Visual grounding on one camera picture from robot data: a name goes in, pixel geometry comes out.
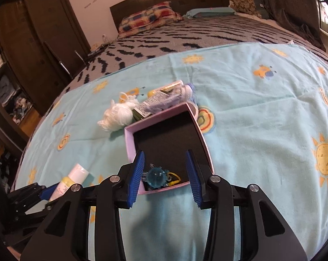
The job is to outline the blue spiky ball toy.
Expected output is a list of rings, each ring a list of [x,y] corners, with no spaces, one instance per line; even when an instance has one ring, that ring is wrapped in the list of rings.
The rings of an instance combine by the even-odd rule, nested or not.
[[[175,186],[181,183],[181,178],[169,170],[150,164],[149,171],[145,171],[142,175],[142,181],[148,185],[149,189],[157,190]]]

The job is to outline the black zigzag bedspread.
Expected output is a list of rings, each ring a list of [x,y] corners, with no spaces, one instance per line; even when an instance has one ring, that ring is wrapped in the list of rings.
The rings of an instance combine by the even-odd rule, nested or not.
[[[328,65],[328,53],[280,27],[275,21],[261,20],[241,13],[226,17],[185,18],[180,22],[120,38],[107,44],[100,53],[86,62],[86,66],[77,73],[63,93],[66,94],[104,75],[166,54],[242,42],[262,44],[294,42]]]

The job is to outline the white yarn ball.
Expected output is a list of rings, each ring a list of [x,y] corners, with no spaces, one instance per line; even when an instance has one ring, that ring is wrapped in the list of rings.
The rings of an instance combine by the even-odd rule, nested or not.
[[[133,110],[139,105],[135,95],[120,93],[122,102],[111,100],[110,107],[104,112],[97,124],[106,132],[118,131],[133,121]]]

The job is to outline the dark brown curtain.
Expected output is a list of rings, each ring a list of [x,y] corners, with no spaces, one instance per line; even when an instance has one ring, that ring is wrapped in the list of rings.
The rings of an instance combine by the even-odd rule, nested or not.
[[[320,37],[316,0],[261,0],[269,15],[283,28],[325,51]]]

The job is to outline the dark wooden wardrobe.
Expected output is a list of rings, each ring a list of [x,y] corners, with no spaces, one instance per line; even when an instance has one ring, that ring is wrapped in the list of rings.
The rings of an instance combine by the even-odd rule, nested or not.
[[[31,110],[44,115],[84,67],[90,46],[69,0],[0,5],[0,142],[16,156]]]

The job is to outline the white tube with yellow cap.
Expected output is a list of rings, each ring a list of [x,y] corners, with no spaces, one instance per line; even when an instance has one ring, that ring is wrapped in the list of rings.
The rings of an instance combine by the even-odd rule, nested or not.
[[[53,191],[49,202],[58,199],[63,196],[65,192],[73,185],[73,184],[83,184],[87,176],[89,175],[89,171],[82,167],[80,164],[76,164],[69,174],[61,179],[58,183],[57,187]]]

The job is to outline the teal pillow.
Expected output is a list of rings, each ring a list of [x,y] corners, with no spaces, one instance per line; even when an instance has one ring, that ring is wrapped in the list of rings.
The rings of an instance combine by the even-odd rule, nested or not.
[[[183,17],[185,18],[209,18],[209,17],[225,17],[235,15],[236,11],[230,7],[216,7],[216,8],[195,8],[189,10]]]

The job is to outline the pink box with black lining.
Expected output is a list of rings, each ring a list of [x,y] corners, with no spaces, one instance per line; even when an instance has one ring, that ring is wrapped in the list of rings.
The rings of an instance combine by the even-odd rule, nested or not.
[[[127,156],[130,162],[140,150],[145,153],[144,171],[151,165],[175,173],[181,181],[173,186],[151,190],[141,182],[138,194],[154,194],[189,184],[185,159],[192,150],[198,163],[214,172],[206,141],[187,103],[181,103],[155,115],[137,121],[124,129]]]

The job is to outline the floral brown cushion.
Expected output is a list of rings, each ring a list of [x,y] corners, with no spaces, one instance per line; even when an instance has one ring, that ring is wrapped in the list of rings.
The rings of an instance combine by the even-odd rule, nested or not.
[[[263,17],[264,6],[261,0],[229,0],[229,5],[236,12]]]

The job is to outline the white tape roll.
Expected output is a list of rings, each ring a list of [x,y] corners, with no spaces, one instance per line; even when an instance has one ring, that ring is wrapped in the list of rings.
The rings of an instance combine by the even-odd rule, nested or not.
[[[191,101],[187,101],[186,103],[189,106],[192,114],[194,115],[194,118],[197,120],[198,119],[198,115],[199,115],[198,106],[194,102],[191,102]]]

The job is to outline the dark green small box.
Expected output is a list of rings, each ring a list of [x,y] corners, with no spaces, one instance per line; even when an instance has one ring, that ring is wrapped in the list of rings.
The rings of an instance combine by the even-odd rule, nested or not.
[[[140,105],[135,107],[132,110],[132,112],[133,112],[133,117],[136,121],[145,119],[151,115],[151,113],[145,109],[145,106],[140,106]]]

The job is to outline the light blue sun-print blanket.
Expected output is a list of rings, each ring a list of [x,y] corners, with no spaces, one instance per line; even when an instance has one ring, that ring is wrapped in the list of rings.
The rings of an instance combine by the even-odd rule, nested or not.
[[[328,239],[328,64],[298,45],[239,43],[167,54],[93,79],[54,102],[22,158],[16,188],[58,183],[76,165],[101,182],[127,163],[124,132],[98,124],[112,101],[176,80],[195,87],[215,172],[258,184],[312,258]]]

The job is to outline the colourful checked pillow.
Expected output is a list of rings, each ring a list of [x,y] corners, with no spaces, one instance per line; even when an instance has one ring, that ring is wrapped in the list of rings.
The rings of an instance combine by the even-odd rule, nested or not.
[[[123,18],[119,25],[118,38],[129,37],[181,20],[183,17],[172,9],[170,1],[161,2]]]

